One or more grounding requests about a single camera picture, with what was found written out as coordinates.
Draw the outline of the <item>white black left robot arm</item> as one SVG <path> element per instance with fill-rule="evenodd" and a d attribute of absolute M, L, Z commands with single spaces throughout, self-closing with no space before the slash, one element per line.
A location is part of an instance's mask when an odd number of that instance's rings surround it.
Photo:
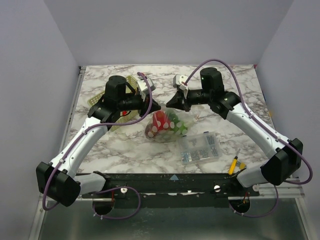
<path fill-rule="evenodd" d="M 100 172 L 77 175 L 77 172 L 96 142 L 111 127 L 136 124 L 161 108 L 153 100 L 153 83 L 142 72 L 137 75 L 136 88 L 121 75 L 109 77 L 104 94 L 89 109 L 74 138 L 49 163 L 40 162 L 36 167 L 37 184 L 43 194 L 42 208 L 45 211 L 53 209 L 47 206 L 47 198 L 68 207 L 81 195 L 96 193 L 104 198 L 110 194 L 111 185 L 106 175 Z"/>

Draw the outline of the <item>clear zip top bag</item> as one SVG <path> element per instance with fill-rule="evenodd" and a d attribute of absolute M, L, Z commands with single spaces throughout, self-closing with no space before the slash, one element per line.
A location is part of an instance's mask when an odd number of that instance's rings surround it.
<path fill-rule="evenodd" d="M 151 114 L 144 129 L 145 137 L 157 143 L 174 142 L 185 136 L 198 121 L 199 114 L 162 107 Z"/>

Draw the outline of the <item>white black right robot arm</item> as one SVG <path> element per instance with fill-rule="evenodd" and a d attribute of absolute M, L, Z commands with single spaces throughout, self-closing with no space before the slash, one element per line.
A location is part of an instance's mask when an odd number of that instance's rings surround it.
<path fill-rule="evenodd" d="M 214 113 L 249 136 L 269 159 L 236 175 L 236 180 L 230 183 L 234 195 L 241 196 L 256 184 L 279 186 L 300 168 L 303 143 L 298 138 L 289 139 L 276 132 L 243 105 L 236 93 L 225 90 L 222 74 L 216 68 L 202 69 L 200 79 L 200 89 L 189 89 L 185 84 L 187 77 L 175 75 L 173 87 L 176 93 L 166 107 L 188 112 L 193 105 L 209 105 Z"/>

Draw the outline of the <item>yellow handled screwdriver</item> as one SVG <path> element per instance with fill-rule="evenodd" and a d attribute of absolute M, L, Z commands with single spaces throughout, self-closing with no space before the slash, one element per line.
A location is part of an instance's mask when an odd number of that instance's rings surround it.
<path fill-rule="evenodd" d="M 235 157 L 233 158 L 232 160 L 232 163 L 229 167 L 229 170 L 228 170 L 228 174 L 229 175 L 232 175 L 234 173 L 234 170 L 236 168 L 236 165 L 237 165 L 237 161 L 238 161 L 238 156 L 239 156 L 239 153 L 240 153 L 241 149 L 239 148 L 235 154 Z"/>

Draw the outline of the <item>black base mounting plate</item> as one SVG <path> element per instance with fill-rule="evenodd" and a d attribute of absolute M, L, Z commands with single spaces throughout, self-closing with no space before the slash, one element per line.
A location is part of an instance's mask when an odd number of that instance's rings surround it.
<path fill-rule="evenodd" d="M 116 208 L 134 208 L 139 193 L 142 208 L 227 208 L 229 199 L 246 194 L 258 197 L 252 187 L 242 187 L 236 175 L 227 173 L 109 173 L 103 190 L 86 193 L 94 202 L 114 199 Z"/>

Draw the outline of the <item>clear plastic screw box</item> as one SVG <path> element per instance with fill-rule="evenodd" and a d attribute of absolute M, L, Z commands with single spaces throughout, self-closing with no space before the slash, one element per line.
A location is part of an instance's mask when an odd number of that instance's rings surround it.
<path fill-rule="evenodd" d="M 215 162 L 222 156 L 215 132 L 185 135 L 177 140 L 177 146 L 184 165 Z"/>

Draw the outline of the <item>pale green perforated basket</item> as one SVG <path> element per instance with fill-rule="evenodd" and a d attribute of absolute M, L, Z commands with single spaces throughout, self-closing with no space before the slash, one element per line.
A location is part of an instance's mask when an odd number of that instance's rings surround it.
<path fill-rule="evenodd" d="M 99 123 L 116 123 L 123 111 L 140 110 L 142 98 L 136 90 L 120 75 L 109 77 L 103 96 L 88 112 L 88 117 L 98 119 Z"/>

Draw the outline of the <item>red toy bell pepper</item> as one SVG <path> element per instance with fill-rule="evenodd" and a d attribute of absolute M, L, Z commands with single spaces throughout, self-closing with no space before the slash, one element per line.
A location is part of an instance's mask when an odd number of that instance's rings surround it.
<path fill-rule="evenodd" d="M 161 131 L 168 131 L 170 129 L 170 120 L 168 114 L 159 110 L 153 113 L 151 120 L 145 127 L 145 135 L 149 138 L 155 137 Z"/>

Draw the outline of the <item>green bell pepper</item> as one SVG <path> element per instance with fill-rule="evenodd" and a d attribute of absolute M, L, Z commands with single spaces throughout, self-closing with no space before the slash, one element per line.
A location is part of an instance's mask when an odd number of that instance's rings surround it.
<path fill-rule="evenodd" d="M 171 112 L 168 114 L 169 128 L 175 135 L 186 135 L 188 133 L 188 127 L 185 122 L 180 120 L 179 117 Z"/>

